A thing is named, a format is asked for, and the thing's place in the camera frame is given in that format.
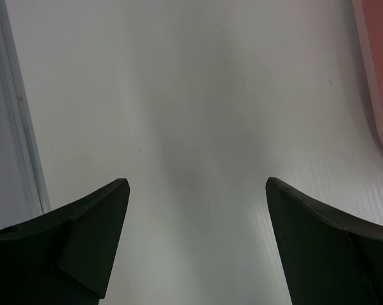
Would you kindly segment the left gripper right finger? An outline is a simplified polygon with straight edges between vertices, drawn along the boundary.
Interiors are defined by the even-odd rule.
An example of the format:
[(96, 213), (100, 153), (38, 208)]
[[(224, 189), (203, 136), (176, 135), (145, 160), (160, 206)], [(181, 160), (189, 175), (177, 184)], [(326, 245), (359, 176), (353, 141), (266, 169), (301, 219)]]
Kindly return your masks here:
[(275, 177), (265, 190), (293, 304), (383, 304), (383, 226)]

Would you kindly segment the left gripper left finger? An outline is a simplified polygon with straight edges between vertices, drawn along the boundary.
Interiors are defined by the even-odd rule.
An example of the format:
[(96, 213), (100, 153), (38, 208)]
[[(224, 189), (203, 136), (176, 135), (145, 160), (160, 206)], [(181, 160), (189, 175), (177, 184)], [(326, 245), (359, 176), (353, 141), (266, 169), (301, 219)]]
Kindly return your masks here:
[(98, 304), (129, 203), (127, 179), (0, 230), (0, 304)]

